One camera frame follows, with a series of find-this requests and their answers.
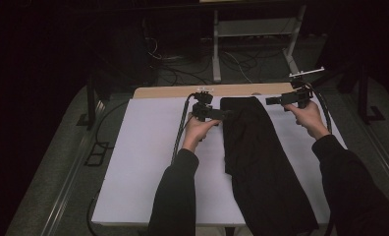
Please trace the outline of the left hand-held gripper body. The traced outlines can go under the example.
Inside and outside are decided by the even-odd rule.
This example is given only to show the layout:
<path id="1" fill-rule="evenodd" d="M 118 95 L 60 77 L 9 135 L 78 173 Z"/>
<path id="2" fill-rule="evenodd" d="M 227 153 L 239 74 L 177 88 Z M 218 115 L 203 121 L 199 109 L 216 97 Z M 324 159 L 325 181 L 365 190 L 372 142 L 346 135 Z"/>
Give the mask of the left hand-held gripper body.
<path id="1" fill-rule="evenodd" d="M 208 91 L 200 91 L 194 94 L 197 103 L 193 105 L 192 115 L 199 121 L 204 122 L 206 119 L 224 120 L 227 118 L 227 112 L 214 109 L 211 105 L 213 96 Z"/>

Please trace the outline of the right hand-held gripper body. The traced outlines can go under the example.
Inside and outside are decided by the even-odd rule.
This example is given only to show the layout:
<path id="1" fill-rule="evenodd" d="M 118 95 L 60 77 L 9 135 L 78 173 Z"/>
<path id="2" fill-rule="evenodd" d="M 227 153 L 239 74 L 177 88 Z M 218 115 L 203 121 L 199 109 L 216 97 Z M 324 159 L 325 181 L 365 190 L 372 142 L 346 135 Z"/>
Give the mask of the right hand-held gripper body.
<path id="1" fill-rule="evenodd" d="M 323 71 L 324 68 L 320 67 L 319 69 L 315 70 L 306 72 L 300 71 L 295 74 L 291 74 L 290 84 L 294 90 L 291 92 L 282 93 L 280 103 L 282 105 L 296 103 L 300 109 L 304 109 L 307 107 L 307 104 L 314 96 L 316 96 L 319 101 L 322 101 L 321 94 L 317 92 L 310 83 L 304 80 L 304 76 Z"/>

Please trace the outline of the black shirt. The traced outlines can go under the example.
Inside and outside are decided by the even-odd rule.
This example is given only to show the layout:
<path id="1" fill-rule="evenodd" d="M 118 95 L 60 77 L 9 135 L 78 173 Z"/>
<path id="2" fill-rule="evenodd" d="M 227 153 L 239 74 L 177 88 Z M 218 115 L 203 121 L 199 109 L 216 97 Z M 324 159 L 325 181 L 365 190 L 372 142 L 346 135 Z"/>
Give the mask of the black shirt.
<path id="1" fill-rule="evenodd" d="M 225 172 L 253 236 L 298 236 L 318 227 L 274 125 L 255 97 L 224 97 Z"/>

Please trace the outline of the person's left hand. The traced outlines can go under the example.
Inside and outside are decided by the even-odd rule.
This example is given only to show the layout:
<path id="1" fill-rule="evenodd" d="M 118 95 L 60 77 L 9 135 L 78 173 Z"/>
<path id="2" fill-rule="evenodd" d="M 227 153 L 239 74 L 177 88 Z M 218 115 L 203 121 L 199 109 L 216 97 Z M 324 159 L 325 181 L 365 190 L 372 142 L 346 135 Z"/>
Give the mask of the person's left hand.
<path id="1" fill-rule="evenodd" d="M 198 146 L 198 143 L 206 137 L 208 131 L 213 126 L 218 126 L 220 123 L 220 120 L 210 120 L 202 122 L 197 120 L 192 115 L 192 113 L 190 113 L 182 148 L 194 152 L 196 147 Z"/>

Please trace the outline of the person's right hand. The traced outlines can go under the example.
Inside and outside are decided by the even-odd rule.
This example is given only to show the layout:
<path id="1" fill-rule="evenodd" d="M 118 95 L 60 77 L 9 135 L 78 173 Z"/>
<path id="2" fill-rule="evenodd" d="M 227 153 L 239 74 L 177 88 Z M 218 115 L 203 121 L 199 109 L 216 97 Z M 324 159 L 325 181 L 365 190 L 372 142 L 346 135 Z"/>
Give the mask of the person's right hand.
<path id="1" fill-rule="evenodd" d="M 294 114 L 296 123 L 306 128 L 308 134 L 314 139 L 319 140 L 330 135 L 329 130 L 322 122 L 319 108 L 313 101 L 310 101 L 306 108 L 298 108 L 293 104 L 286 104 L 284 108 Z"/>

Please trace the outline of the white metal stand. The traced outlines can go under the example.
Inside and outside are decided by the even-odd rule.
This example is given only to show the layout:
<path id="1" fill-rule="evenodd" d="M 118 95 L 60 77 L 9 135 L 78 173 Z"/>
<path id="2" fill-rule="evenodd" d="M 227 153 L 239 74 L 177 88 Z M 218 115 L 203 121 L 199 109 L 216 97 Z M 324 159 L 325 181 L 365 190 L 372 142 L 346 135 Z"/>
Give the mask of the white metal stand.
<path id="1" fill-rule="evenodd" d="M 295 17 L 221 21 L 219 19 L 219 11 L 215 10 L 213 16 L 213 81 L 215 83 L 220 83 L 222 81 L 219 58 L 219 39 L 223 37 L 288 35 L 290 37 L 290 43 L 282 50 L 282 53 L 290 72 L 293 75 L 297 74 L 300 70 L 295 62 L 293 52 L 305 12 L 306 5 L 302 5 Z"/>

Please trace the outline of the black metal stand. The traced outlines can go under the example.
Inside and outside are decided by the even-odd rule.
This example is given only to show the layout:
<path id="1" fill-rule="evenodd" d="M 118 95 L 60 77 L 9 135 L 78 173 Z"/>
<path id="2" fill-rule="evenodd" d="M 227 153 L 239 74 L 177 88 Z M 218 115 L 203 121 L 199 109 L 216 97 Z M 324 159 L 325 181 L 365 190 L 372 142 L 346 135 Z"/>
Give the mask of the black metal stand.
<path id="1" fill-rule="evenodd" d="M 376 106 L 368 105 L 368 74 L 364 64 L 359 64 L 359 94 L 358 114 L 364 124 L 369 125 L 373 121 L 383 121 L 385 117 Z"/>
<path id="2" fill-rule="evenodd" d="M 89 76 L 86 81 L 86 107 L 87 112 L 83 113 L 77 125 L 81 127 L 86 127 L 89 131 L 92 129 L 96 121 L 96 92 L 95 92 L 95 80 L 93 76 Z"/>

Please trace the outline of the white table cover sheet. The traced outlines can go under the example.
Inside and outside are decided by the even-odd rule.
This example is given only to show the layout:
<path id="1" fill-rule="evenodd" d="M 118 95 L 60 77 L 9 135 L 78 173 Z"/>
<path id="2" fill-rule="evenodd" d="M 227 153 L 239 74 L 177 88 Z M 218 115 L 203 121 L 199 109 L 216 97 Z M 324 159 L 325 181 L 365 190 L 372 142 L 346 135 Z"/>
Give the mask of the white table cover sheet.
<path id="1" fill-rule="evenodd" d="M 172 160 L 184 108 L 183 97 L 137 98 L 129 102 L 91 221 L 105 226 L 146 225 L 154 195 Z M 320 224 L 329 221 L 319 161 L 311 150 L 314 139 L 283 107 L 264 104 Z M 242 226 L 231 177 L 224 168 L 223 130 L 212 128 L 195 154 L 196 224 Z"/>

